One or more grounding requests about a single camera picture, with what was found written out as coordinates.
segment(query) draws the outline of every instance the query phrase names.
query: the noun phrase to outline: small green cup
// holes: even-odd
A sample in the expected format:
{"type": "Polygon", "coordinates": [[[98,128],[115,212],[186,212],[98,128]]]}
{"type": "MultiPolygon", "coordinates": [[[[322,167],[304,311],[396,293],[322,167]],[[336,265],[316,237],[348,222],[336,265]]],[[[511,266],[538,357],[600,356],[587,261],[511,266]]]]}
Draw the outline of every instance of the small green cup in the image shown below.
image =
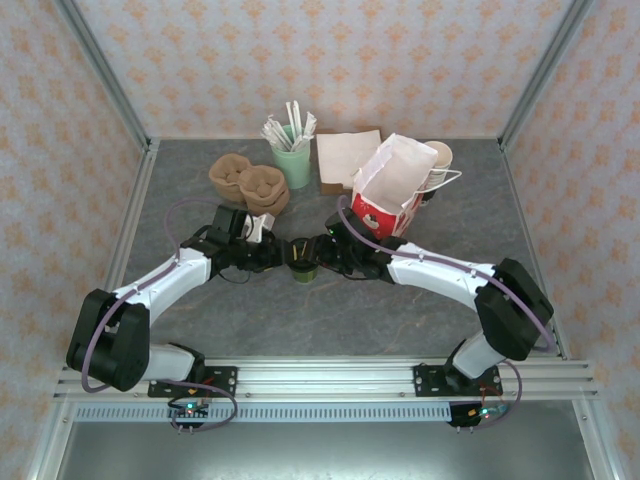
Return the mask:
{"type": "MultiPolygon", "coordinates": [[[[291,141],[291,125],[284,125],[282,129],[285,131],[291,141]]],[[[283,152],[271,147],[273,152],[273,161],[287,180],[290,190],[305,187],[311,179],[311,143],[299,152],[283,152]]]]}

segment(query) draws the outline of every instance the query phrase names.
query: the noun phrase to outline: wall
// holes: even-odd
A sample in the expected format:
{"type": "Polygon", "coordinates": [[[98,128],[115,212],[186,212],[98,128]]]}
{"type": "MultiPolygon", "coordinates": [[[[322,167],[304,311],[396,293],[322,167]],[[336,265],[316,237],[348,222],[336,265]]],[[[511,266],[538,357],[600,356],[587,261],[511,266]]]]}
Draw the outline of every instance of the wall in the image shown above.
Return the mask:
{"type": "Polygon", "coordinates": [[[0,32],[0,476],[19,479],[139,152],[53,1],[2,2],[0,32]]]}
{"type": "Polygon", "coordinates": [[[80,0],[147,132],[325,127],[497,137],[570,0],[80,0]]]}
{"type": "Polygon", "coordinates": [[[640,472],[640,9],[596,0],[509,160],[572,354],[640,472]]]}

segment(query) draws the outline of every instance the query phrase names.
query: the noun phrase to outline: green cup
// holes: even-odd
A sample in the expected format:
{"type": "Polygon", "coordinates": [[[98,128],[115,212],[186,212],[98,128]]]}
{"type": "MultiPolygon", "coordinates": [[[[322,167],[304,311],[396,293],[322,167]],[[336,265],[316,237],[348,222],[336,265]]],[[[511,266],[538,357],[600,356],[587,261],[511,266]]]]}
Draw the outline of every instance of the green cup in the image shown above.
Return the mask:
{"type": "MultiPolygon", "coordinates": [[[[293,142],[291,135],[291,125],[284,125],[283,130],[293,142]]],[[[302,188],[309,183],[311,179],[311,143],[298,152],[283,152],[271,147],[273,152],[273,161],[287,179],[287,185],[290,190],[302,188]]]]}

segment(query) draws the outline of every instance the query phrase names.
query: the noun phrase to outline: white handle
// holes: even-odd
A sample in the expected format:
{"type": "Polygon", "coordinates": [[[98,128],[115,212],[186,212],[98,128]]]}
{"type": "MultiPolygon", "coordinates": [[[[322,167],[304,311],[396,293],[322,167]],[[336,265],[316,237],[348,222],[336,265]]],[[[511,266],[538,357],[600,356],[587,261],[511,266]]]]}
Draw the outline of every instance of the white handle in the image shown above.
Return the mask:
{"type": "Polygon", "coordinates": [[[445,180],[444,182],[439,183],[438,185],[436,185],[434,187],[427,188],[426,190],[416,190],[415,193],[433,192],[434,190],[437,190],[440,187],[444,187],[447,183],[453,182],[456,178],[459,178],[462,175],[462,172],[460,170],[449,170],[449,169],[445,169],[445,168],[432,168],[431,171],[432,172],[445,172],[445,177],[447,176],[447,173],[449,173],[449,172],[455,173],[455,175],[453,177],[449,178],[448,180],[445,180]]]}

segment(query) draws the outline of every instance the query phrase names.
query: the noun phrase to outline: patterned wallpaper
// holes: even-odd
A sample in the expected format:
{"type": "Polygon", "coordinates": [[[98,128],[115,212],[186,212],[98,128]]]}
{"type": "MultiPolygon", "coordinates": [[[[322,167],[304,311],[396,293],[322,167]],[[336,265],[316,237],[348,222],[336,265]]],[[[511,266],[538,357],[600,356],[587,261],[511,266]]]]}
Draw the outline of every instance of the patterned wallpaper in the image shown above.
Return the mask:
{"type": "Polygon", "coordinates": [[[79,0],[151,136],[496,137],[570,0],[79,0]]]}
{"type": "Polygon", "coordinates": [[[596,0],[509,159],[576,357],[640,472],[640,9],[596,0]]]}
{"type": "Polygon", "coordinates": [[[0,3],[0,468],[24,478],[138,163],[51,0],[0,3]]]}

